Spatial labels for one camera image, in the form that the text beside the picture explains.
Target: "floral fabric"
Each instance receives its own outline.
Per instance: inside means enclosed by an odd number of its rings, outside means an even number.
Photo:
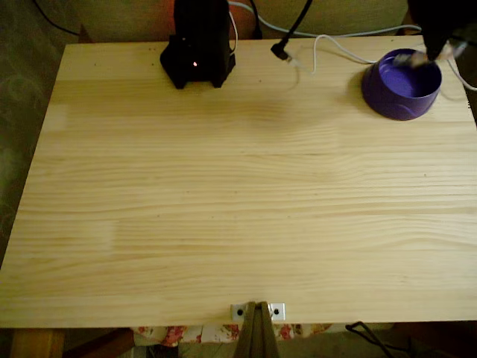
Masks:
[[[325,332],[331,324],[274,324],[275,337],[285,341]],[[135,327],[136,345],[176,347],[179,342],[233,342],[239,338],[240,324],[209,324],[206,326]]]

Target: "wooden leg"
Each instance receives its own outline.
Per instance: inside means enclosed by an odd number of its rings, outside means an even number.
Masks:
[[[10,358],[61,358],[63,330],[16,330]]]

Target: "cord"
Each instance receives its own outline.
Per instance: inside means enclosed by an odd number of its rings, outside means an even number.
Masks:
[[[249,7],[248,5],[246,4],[242,4],[241,2],[237,2],[237,1],[229,1],[229,4],[232,5],[232,6],[236,6],[236,7],[242,7],[244,8],[245,10],[248,10],[250,11],[251,13],[253,13],[253,9],[251,7]],[[278,26],[275,26],[275,25],[272,25],[271,23],[265,21],[261,16],[259,16],[259,20],[260,22],[267,26],[268,28],[271,28],[273,30],[276,30],[276,31],[280,31],[280,32],[284,32],[284,33],[288,33],[288,30],[286,30],[285,28],[281,28],[281,27],[278,27]],[[312,71],[309,71],[308,69],[305,68],[305,66],[303,66],[300,61],[298,60],[295,60],[293,58],[291,59],[288,59],[288,61],[292,64],[292,65],[295,65],[295,66],[298,66],[300,67],[301,69],[304,69],[305,71],[307,72],[310,72],[310,73],[316,73],[316,64],[317,64],[317,55],[316,55],[316,45],[317,45],[317,42],[319,39],[321,38],[327,38],[328,40],[330,41],[333,41],[333,43],[340,49],[342,50],[343,52],[345,52],[346,54],[348,54],[349,56],[363,62],[363,63],[375,63],[376,61],[370,61],[370,60],[365,60],[364,58],[362,57],[359,57],[358,55],[356,54],[353,54],[351,51],[349,50],[346,50],[345,47],[343,47],[342,45],[340,45],[338,43],[338,41],[335,40],[335,38],[341,38],[341,37],[357,37],[357,36],[367,36],[367,35],[376,35],[376,34],[383,34],[385,32],[390,32],[390,31],[395,31],[395,30],[399,30],[401,28],[410,28],[410,29],[413,29],[413,30],[418,30],[418,31],[421,31],[421,27],[419,26],[416,26],[416,25],[400,25],[400,26],[394,26],[392,28],[383,28],[382,30],[375,30],[375,31],[365,31],[365,32],[356,32],[354,34],[345,34],[345,35],[336,35],[336,36],[330,36],[330,35],[325,35],[325,34],[321,34],[321,35],[316,35],[316,34],[310,34],[310,33],[306,33],[306,32],[299,32],[299,31],[295,31],[294,34],[295,35],[300,35],[300,36],[305,36],[305,37],[314,37],[315,38],[315,44],[313,46],[313,49],[314,49],[314,52],[313,52],[313,70]],[[462,85],[470,90],[470,91],[477,91],[477,87],[474,87],[472,85],[470,85],[469,83],[467,83],[463,78],[462,76],[459,74],[458,70],[454,67],[454,65],[452,65],[452,62],[450,62],[450,60],[447,60],[447,63],[449,64],[452,72],[454,72],[454,75],[459,79],[459,81],[462,83]]]
[[[229,5],[235,6],[235,7],[241,7],[243,9],[253,13],[253,9],[250,6],[248,6],[247,4],[243,4],[243,3],[237,2],[237,1],[229,1]],[[272,25],[270,22],[267,22],[265,19],[263,19],[260,15],[259,15],[259,20],[263,25],[267,26],[268,28],[271,28],[272,30],[283,32],[285,34],[288,33],[288,30],[286,28],[281,28],[279,26]],[[416,26],[416,25],[400,25],[400,26],[394,26],[392,28],[385,28],[385,29],[382,29],[382,30],[357,32],[355,34],[337,35],[337,36],[334,36],[334,37],[354,37],[354,36],[367,36],[367,35],[383,34],[385,32],[395,31],[395,30],[399,30],[401,28],[410,28],[410,29],[418,30],[418,31],[421,30],[421,28],[419,26]],[[304,36],[304,37],[316,37],[317,36],[316,34],[310,34],[308,32],[300,32],[300,31],[295,31],[294,34],[298,35],[298,36]]]
[[[468,84],[468,83],[462,78],[461,74],[460,74],[459,71],[454,67],[454,65],[452,65],[452,62],[450,62],[450,60],[447,60],[447,63],[449,64],[450,69],[452,70],[452,72],[454,72],[454,75],[462,82],[462,84],[464,85],[465,88],[467,88],[469,91],[477,91],[477,87],[471,86],[470,84]]]
[[[232,13],[229,11],[230,21],[232,22],[233,30],[236,33],[236,41],[233,46],[233,50],[230,52],[230,56],[232,56],[235,51],[237,50],[237,43],[239,42],[239,32],[237,31],[236,21],[233,19]]]
[[[255,15],[255,29],[253,30],[253,38],[255,40],[261,40],[263,38],[263,34],[262,29],[260,29],[259,11],[256,9],[254,0],[250,0],[250,4],[253,8],[253,15]]]
[[[52,22],[52,21],[46,16],[46,14],[43,12],[42,8],[38,5],[37,0],[32,0],[32,1],[33,1],[33,3],[35,4],[35,6],[37,7],[38,11],[43,15],[43,17],[45,18],[45,20],[50,23],[50,25],[54,26],[54,27],[57,28],[58,30],[65,31],[65,32],[67,32],[68,34],[75,35],[75,36],[80,36],[80,34],[79,34],[78,32],[74,32],[74,31],[68,30],[67,28],[62,28],[61,26],[59,26],[59,25],[55,24],[54,22]]]
[[[271,51],[280,60],[288,60],[289,59],[290,56],[285,51],[285,46],[288,43],[288,41],[290,40],[290,37],[294,34],[294,32],[297,30],[300,23],[305,18],[305,15],[306,15],[306,13],[308,13],[308,9],[312,5],[312,2],[313,2],[313,0],[306,0],[305,6],[301,10],[300,15],[298,16],[298,19],[295,21],[293,26],[291,26],[288,33],[280,40],[279,43],[276,43],[275,45],[271,46]]]
[[[359,332],[358,330],[355,330],[355,327],[358,327],[358,326],[363,327],[363,329],[367,332],[367,334],[370,335],[371,338],[367,337],[364,333]],[[394,358],[394,356],[389,351],[390,349],[394,350],[394,351],[405,352],[406,354],[408,354],[410,356],[411,340],[408,341],[408,348],[395,347],[393,345],[386,345],[385,343],[381,342],[378,339],[378,337],[376,337],[376,335],[373,333],[373,331],[366,324],[364,324],[361,321],[358,321],[358,322],[353,323],[353,324],[347,324],[344,327],[347,329],[347,331],[349,331],[351,333],[354,333],[354,334],[357,334],[361,338],[366,339],[366,341],[368,341],[370,344],[379,346],[381,348],[381,350],[383,351],[383,353],[388,358]]]
[[[360,57],[358,56],[357,54],[353,54],[350,50],[346,50],[345,47],[343,47],[342,45],[340,45],[340,43],[338,41],[336,41],[334,38],[332,38],[331,36],[329,35],[318,35],[316,36],[315,38],[315,43],[313,44],[313,70],[310,71],[310,73],[314,74],[316,73],[316,62],[317,62],[317,55],[316,55],[316,45],[318,44],[318,40],[319,39],[327,39],[327,40],[330,40],[332,41],[340,50],[342,50],[342,52],[344,52],[345,54],[351,56],[352,58],[362,62],[362,63],[366,63],[366,64],[373,64],[373,63],[376,63],[376,61],[372,61],[372,60],[366,60],[364,59],[363,57]]]

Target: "pet bowl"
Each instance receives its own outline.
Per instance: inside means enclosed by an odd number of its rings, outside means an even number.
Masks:
[[[364,73],[363,97],[377,113],[407,121],[422,116],[434,103],[442,82],[442,74],[435,63],[416,69],[394,65],[398,54],[413,53],[415,50],[410,48],[391,51]]]

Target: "table top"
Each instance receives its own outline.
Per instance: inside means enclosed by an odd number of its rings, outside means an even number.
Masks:
[[[379,59],[417,37],[340,39]],[[447,65],[432,109],[363,101],[240,41],[223,88],[173,88],[165,43],[68,45],[0,271],[2,327],[477,319],[477,133]],[[312,40],[289,49],[311,62]]]

